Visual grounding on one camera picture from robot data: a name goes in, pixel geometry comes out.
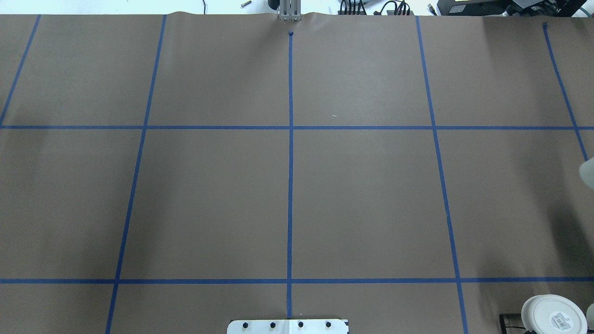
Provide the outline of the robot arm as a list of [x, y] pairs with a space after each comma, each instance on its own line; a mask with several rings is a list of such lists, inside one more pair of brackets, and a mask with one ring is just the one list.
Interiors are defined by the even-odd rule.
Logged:
[[594, 158], [590, 158], [580, 165], [579, 176], [588, 188], [594, 190]]

